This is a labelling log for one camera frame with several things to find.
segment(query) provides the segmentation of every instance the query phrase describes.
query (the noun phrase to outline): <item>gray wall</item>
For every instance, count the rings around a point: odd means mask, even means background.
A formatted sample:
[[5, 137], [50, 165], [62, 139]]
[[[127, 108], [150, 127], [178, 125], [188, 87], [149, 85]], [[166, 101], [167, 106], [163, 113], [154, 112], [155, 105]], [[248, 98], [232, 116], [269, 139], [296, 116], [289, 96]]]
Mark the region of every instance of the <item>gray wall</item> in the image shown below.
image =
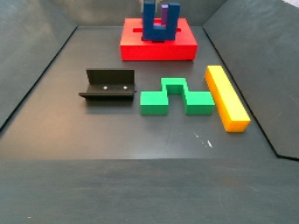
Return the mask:
[[0, 129], [75, 28], [47, 0], [0, 0]]
[[[125, 18], [141, 17], [138, 0], [53, 0], [79, 25], [125, 24]], [[182, 17], [192, 25], [204, 25], [226, 0], [173, 0], [182, 3]]]
[[299, 10], [229, 0], [204, 26], [281, 156], [299, 158]]

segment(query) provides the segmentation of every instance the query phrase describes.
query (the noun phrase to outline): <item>yellow block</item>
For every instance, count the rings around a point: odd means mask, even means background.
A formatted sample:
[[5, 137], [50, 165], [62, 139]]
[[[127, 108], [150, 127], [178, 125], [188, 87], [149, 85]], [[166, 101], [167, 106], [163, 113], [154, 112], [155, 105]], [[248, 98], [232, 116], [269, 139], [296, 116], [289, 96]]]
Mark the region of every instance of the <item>yellow block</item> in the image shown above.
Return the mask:
[[249, 113], [222, 66], [209, 66], [206, 81], [228, 132], [244, 132], [250, 124]]

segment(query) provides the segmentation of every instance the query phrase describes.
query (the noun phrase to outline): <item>gray floor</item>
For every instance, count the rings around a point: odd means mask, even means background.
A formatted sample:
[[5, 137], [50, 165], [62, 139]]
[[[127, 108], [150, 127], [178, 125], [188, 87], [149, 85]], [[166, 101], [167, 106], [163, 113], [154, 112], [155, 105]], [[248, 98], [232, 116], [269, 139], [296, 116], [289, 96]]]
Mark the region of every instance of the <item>gray floor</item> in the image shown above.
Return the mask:
[[[213, 115], [184, 113], [180, 95], [172, 96], [169, 116], [139, 115], [141, 90], [158, 90], [162, 77], [186, 77], [192, 90], [208, 90], [208, 65], [222, 65], [201, 27], [196, 61], [123, 62], [122, 27], [81, 27], [51, 64], [14, 119], [0, 133], [0, 158], [274, 158], [254, 121], [244, 134], [225, 131]], [[137, 94], [130, 103], [87, 103], [87, 68], [135, 69]]]
[[3, 161], [2, 223], [298, 224], [298, 172], [280, 159]]

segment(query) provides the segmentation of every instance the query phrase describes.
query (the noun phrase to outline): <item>green block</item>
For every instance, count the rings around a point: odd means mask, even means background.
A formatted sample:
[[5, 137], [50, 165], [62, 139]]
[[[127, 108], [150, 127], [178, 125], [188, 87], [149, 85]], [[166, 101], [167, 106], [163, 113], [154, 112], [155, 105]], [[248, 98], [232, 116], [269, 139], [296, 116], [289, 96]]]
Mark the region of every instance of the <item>green block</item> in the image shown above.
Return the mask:
[[162, 78], [162, 86], [169, 95], [181, 95], [186, 90], [189, 91], [185, 78]]
[[167, 115], [169, 97], [166, 92], [145, 91], [141, 96], [142, 115]]
[[185, 78], [162, 78], [162, 91], [142, 92], [142, 115], [167, 115], [167, 95], [182, 95], [186, 115], [210, 115], [213, 113], [216, 102], [212, 92], [192, 92]]
[[212, 92], [189, 92], [185, 98], [186, 115], [210, 115], [216, 108]]

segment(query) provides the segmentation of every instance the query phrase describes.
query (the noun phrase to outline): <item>toy block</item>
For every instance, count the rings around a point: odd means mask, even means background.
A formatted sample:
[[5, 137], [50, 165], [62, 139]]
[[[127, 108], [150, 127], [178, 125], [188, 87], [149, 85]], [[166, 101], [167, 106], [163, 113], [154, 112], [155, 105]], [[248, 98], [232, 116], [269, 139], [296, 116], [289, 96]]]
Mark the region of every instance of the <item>toy block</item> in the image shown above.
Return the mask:
[[209, 66], [206, 81], [228, 132], [244, 132], [250, 124], [249, 113], [222, 66]]
[[184, 97], [186, 115], [212, 115], [216, 102], [212, 92], [188, 92]]
[[169, 97], [165, 91], [145, 91], [141, 96], [142, 115], [167, 115]]
[[135, 97], [135, 70], [87, 69], [89, 90], [79, 93], [87, 100], [133, 101]]
[[162, 5], [162, 25], [167, 23], [169, 4]]
[[186, 18], [180, 18], [176, 40], [143, 41], [142, 18], [127, 18], [121, 40], [122, 60], [194, 60], [198, 43]]
[[192, 92], [185, 78], [162, 78], [162, 91], [142, 92], [142, 115], [167, 115], [167, 95], [182, 95], [186, 115], [213, 113], [216, 103], [210, 92]]
[[155, 24], [155, 2], [145, 2], [143, 40], [176, 40], [180, 16], [181, 4], [169, 3], [166, 26]]
[[169, 95], [181, 95], [189, 91], [185, 78], [162, 78], [162, 89]]

